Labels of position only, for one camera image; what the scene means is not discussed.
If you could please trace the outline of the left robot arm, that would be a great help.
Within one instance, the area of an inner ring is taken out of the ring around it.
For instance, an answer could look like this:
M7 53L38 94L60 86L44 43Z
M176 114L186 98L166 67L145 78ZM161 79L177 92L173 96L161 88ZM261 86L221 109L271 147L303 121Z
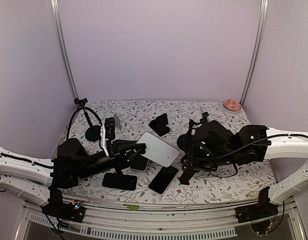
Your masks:
M68 213L62 200L62 189L78 186L84 180L104 173L104 183L109 188L134 190L137 177L122 171L145 153L146 145L132 140L115 139L115 120L110 117L102 123L89 107L78 107L89 124L85 138L98 142L100 152L89 155L81 142L67 136L58 145L54 158L34 158L10 152L0 146L0 187L6 187L18 197L49 208L57 217Z

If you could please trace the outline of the white phone dual camera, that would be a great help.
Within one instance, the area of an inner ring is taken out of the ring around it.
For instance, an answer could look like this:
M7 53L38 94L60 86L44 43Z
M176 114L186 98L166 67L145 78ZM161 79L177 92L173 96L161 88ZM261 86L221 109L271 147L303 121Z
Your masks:
M137 143L146 145L142 156L166 168L177 159L180 153L177 148L149 132L143 133Z

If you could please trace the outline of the white-edged phone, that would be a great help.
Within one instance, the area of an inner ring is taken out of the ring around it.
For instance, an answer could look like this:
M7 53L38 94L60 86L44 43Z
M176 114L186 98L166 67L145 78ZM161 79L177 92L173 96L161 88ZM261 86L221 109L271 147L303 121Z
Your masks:
M159 195L164 194L178 172L179 169L174 166L163 167L149 183L148 188Z
M131 162L130 169L143 172L146 170L148 163L149 160L146 157L139 155Z

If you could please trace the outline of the black round phone stand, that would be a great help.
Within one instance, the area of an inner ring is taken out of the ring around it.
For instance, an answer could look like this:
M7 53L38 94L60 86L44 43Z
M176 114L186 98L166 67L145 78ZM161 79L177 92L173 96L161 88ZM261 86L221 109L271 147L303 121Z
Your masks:
M77 109L75 110L74 116L79 113L80 111L83 111L85 119L87 120L87 123L89 125L88 129L85 131L85 138L86 140L90 142L96 142L101 140L101 127L102 122L98 114L91 109L90 107L86 106L86 103L88 102L87 98L79 99L78 97L74 99L74 103L77 106ZM91 121L91 118L88 113L91 113L96 120L98 121L98 125L94 125Z
M199 120L199 122L195 122L194 120L190 119L189 120L189 126L188 126L188 131L179 136L177 139L177 146L180 150L182 150L183 152L186 152L188 150L188 148L190 147L192 141L193 141L193 135L192 135L192 131L195 129L194 126L198 126L201 125L203 123L209 122L209 113L208 112L204 112L202 114L202 118Z

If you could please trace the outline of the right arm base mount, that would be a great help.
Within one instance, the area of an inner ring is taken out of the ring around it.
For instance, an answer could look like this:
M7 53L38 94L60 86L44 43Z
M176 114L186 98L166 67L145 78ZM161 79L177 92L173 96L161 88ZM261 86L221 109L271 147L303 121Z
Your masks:
M259 192L257 203L240 206L235 209L235 217L239 223L267 218L278 214L278 205L270 203L268 191L269 187L267 186Z

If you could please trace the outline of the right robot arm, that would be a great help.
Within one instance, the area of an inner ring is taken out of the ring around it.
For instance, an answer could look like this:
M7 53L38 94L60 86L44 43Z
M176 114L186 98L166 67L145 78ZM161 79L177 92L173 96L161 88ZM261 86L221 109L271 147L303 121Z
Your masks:
M252 213L263 218L285 199L308 186L308 131L279 130L265 125L246 125L232 133L216 120L189 122L188 131L177 140L184 152L183 174L179 181L188 185L198 171L212 173L220 166L247 165L264 160L296 158L305 163L282 181L259 192Z

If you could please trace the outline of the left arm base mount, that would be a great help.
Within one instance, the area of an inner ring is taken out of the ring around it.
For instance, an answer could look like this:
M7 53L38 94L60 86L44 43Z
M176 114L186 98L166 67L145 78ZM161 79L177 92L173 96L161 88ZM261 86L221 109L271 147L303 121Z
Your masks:
M83 207L81 200L73 200L71 202L63 202L62 192L53 187L49 187L48 203L42 206L42 212L56 217L57 220L68 220L72 222L82 223L86 209Z

